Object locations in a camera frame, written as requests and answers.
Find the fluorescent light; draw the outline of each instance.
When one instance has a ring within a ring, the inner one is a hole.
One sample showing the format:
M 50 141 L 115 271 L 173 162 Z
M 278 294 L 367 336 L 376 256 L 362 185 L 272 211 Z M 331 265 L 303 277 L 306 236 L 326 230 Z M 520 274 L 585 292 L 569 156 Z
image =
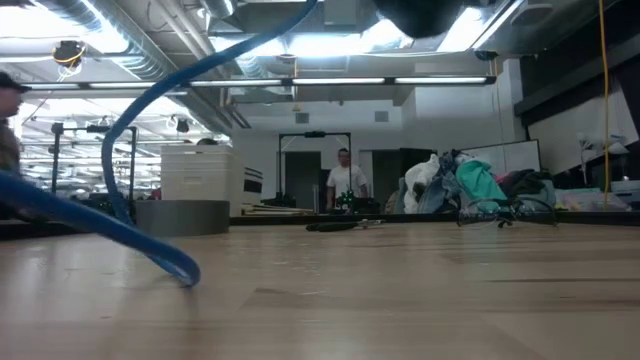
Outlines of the fluorescent light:
M 210 38 L 210 40 L 216 51 L 220 52 L 232 47 L 233 45 L 241 41 L 247 40 L 248 38 L 248 36 L 234 36 L 233 38 L 217 36 Z M 284 45 L 282 44 L 282 41 L 280 41 L 279 38 L 276 38 L 258 46 L 257 48 L 243 55 L 240 55 L 240 58 L 249 58 L 252 56 L 278 56 L 284 54 L 285 52 L 286 51 Z
M 396 84 L 420 85 L 420 84 L 484 84 L 486 77 L 414 77 L 396 78 Z
M 357 49 L 359 53 L 367 53 L 404 48 L 412 42 L 413 39 L 400 31 L 391 20 L 382 19 L 362 33 Z
M 293 79 L 293 85 L 384 84 L 384 78 Z
M 193 87 L 242 87 L 242 86 L 280 86 L 281 80 L 278 79 L 242 79 L 242 80 L 204 80 L 192 81 Z
M 453 23 L 444 38 L 438 52 L 466 51 L 478 39 L 484 29 L 482 11 L 476 8 L 466 8 Z
M 296 35 L 288 53 L 300 57 L 332 57 L 360 54 L 360 34 Z
M 94 89 L 148 89 L 155 85 L 153 81 L 132 81 L 132 82 L 112 82 L 112 83 L 91 83 Z
M 190 143 L 191 143 L 191 141 L 189 141 L 189 140 L 141 140 L 141 141 L 138 141 L 138 144 L 160 144 L 160 145 L 164 145 L 164 144 L 185 144 L 185 145 L 188 145 Z
M 509 6 L 509 8 L 504 13 L 502 13 L 498 19 L 493 21 L 493 24 L 491 24 L 491 26 L 487 29 L 487 31 L 485 31 L 484 34 L 480 36 L 478 41 L 476 41 L 473 44 L 472 46 L 473 49 L 476 50 L 482 45 L 484 45 L 484 43 L 486 43 L 487 40 L 489 40 L 493 36 L 493 34 L 495 34 L 496 31 L 498 31 L 500 26 L 502 26 L 502 24 L 504 24 L 504 22 L 507 21 L 507 19 L 509 19 L 509 17 L 511 17 L 511 15 L 513 15 L 513 13 L 516 12 L 516 10 L 518 10 L 520 5 L 522 5 L 525 1 L 526 0 L 513 1 L 513 3 Z
M 55 90 L 78 90 L 80 86 L 75 83 L 29 83 L 24 84 L 33 90 L 55 91 Z
M 130 162 L 130 157 L 123 156 L 114 156 L 113 161 L 121 161 L 121 162 Z M 144 164 L 160 164 L 160 157 L 145 157 L 145 156 L 136 156 L 136 164 L 144 163 Z M 60 157 L 58 158 L 58 162 L 60 163 L 81 163 L 81 164 L 101 164 L 102 158 L 99 157 Z M 20 159 L 20 163 L 22 164 L 52 164 L 53 158 L 48 157 L 40 157 L 40 158 L 26 158 Z

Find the black object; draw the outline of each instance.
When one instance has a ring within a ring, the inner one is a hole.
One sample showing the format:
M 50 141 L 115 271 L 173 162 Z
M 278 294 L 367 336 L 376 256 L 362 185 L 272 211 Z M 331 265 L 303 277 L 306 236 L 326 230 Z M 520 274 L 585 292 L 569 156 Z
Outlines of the black object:
M 29 86 L 18 84 L 15 80 L 11 78 L 11 76 L 9 76 L 9 74 L 7 74 L 4 71 L 0 71 L 0 88 L 18 90 L 23 94 L 31 90 Z
M 61 41 L 53 51 L 53 60 L 62 67 L 75 69 L 82 63 L 82 51 L 82 46 L 75 40 Z
M 307 225 L 307 231 L 317 231 L 317 232 L 336 232 L 336 231 L 345 231 L 351 230 L 358 227 L 358 223 L 327 223 L 327 224 L 311 224 Z
M 186 119 L 178 119 L 178 125 L 176 125 L 176 131 L 186 134 L 189 132 L 189 124 Z
M 448 31 L 463 6 L 492 5 L 495 0 L 373 0 L 384 17 L 412 38 Z
M 60 158 L 60 137 L 65 131 L 78 131 L 84 130 L 88 133 L 106 133 L 111 127 L 109 126 L 97 126 L 90 125 L 86 128 L 65 128 L 62 123 L 55 123 L 51 126 L 51 132 L 54 134 L 53 142 L 53 168 L 51 170 L 51 193 L 55 194 L 58 190 L 58 168 Z M 127 128 L 131 131 L 131 166 L 129 168 L 129 211 L 133 213 L 134 209 L 134 180 L 135 180 L 135 164 L 136 164 L 136 151 L 138 144 L 138 128 L 130 126 Z
M 487 206 L 481 207 L 478 204 L 485 203 Z M 546 212 L 535 211 L 529 206 L 530 203 L 539 206 Z M 497 205 L 499 208 L 492 210 L 489 204 Z M 480 211 L 468 211 L 474 207 Z M 499 221 L 498 227 L 503 228 L 505 224 L 512 226 L 514 221 L 523 221 L 534 224 L 544 224 L 556 226 L 558 217 L 555 210 L 549 204 L 530 197 L 516 197 L 507 200 L 502 199 L 477 199 L 470 202 L 465 209 L 458 214 L 458 226 L 470 225 L 480 222 Z
M 211 138 L 200 139 L 196 145 L 218 145 L 218 142 Z
M 276 167 L 278 168 L 278 174 L 276 175 L 277 183 L 276 183 L 276 199 L 281 199 L 284 195 L 282 193 L 282 139 L 287 137 L 304 137 L 304 138 L 323 138 L 326 136 L 346 136 L 349 142 L 349 164 L 351 164 L 351 133 L 350 132 L 336 132 L 336 133 L 327 133 L 324 131 L 310 131 L 306 133 L 295 133 L 295 134 L 279 134 L 278 135 L 278 159 Z M 351 166 L 349 166 L 349 188 L 351 189 Z

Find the yellow cable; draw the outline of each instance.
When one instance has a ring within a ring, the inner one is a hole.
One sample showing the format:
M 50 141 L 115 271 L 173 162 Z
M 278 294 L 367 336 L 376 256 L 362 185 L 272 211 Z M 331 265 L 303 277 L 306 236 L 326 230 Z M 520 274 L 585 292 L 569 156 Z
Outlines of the yellow cable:
M 604 27 L 604 0 L 598 0 L 600 8 L 600 42 L 602 44 L 602 65 L 604 66 L 604 210 L 609 201 L 609 61 L 607 60 L 607 41 Z
M 75 61 L 76 59 L 78 59 L 80 56 L 82 56 L 82 54 L 84 54 L 84 51 L 87 47 L 83 47 L 80 52 L 78 53 L 78 55 L 72 56 L 68 59 L 56 59 L 56 57 L 53 55 L 56 52 L 56 49 L 53 48 L 53 50 L 51 50 L 51 56 L 53 56 L 53 60 L 55 60 L 57 63 L 68 63 L 68 62 L 72 62 Z

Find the doorway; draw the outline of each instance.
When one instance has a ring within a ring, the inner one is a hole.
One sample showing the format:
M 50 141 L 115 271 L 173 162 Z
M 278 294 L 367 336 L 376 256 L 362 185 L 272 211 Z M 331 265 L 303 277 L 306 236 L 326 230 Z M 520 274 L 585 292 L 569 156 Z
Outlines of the doorway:
M 286 152 L 284 155 L 284 186 L 296 199 L 296 207 L 314 209 L 319 199 L 322 159 L 319 151 Z

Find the blue cable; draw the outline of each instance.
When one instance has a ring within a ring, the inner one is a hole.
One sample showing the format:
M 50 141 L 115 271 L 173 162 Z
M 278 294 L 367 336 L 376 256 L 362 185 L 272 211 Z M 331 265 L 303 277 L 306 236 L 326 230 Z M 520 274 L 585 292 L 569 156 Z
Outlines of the blue cable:
M 111 130 L 105 134 L 105 138 L 102 142 L 102 169 L 104 172 L 104 180 L 109 191 L 109 199 L 113 204 L 113 209 L 118 219 L 130 226 L 133 226 L 133 222 L 127 213 L 124 200 L 120 197 L 120 193 L 116 186 L 112 167 L 113 146 L 116 140 L 120 135 L 122 135 L 133 120 L 140 115 L 140 113 L 149 106 L 149 104 L 164 95 L 167 91 L 175 88 L 176 86 L 183 85 L 196 76 L 204 74 L 218 65 L 231 61 L 236 57 L 291 30 L 291 28 L 307 17 L 317 2 L 318 0 L 307 0 L 303 10 L 298 15 L 276 27 L 269 33 L 256 35 L 251 39 L 238 43 L 218 54 L 208 56 L 185 69 L 176 71 L 162 81 L 154 84 L 151 88 L 145 91 L 142 96 L 129 105 L 129 107 L 120 116 L 120 119 L 118 119 L 118 121 L 113 125 Z M 176 277 L 180 277 L 179 271 L 173 268 L 172 264 L 169 264 L 157 257 L 149 256 L 149 258 L 168 273 Z
M 185 285 L 196 285 L 200 281 L 200 268 L 191 257 L 173 246 L 143 234 L 134 227 L 115 183 L 112 168 L 114 143 L 129 124 L 149 104 L 164 95 L 164 93 L 286 33 L 302 21 L 311 12 L 316 3 L 317 0 L 307 0 L 300 14 L 285 24 L 278 26 L 270 33 L 256 35 L 249 40 L 236 44 L 216 55 L 206 57 L 188 68 L 169 75 L 145 91 L 141 97 L 136 99 L 124 111 L 111 130 L 105 134 L 102 145 L 102 168 L 104 170 L 105 183 L 109 190 L 109 199 L 113 204 L 116 216 L 121 222 L 91 208 L 59 199 L 4 171 L 0 171 L 2 201 L 13 207 L 29 209 L 39 214 L 47 215 L 51 219 L 108 237 L 117 243 L 144 253 Z
M 143 234 L 132 226 L 89 207 L 59 199 L 53 194 L 16 179 L 5 171 L 0 171 L 0 188 L 2 202 L 6 204 L 36 211 L 38 214 L 55 218 L 77 228 L 96 232 L 149 257 L 162 259 L 165 264 L 171 264 L 175 275 L 187 286 L 193 286 L 200 281 L 200 268 L 192 258 L 171 245 Z

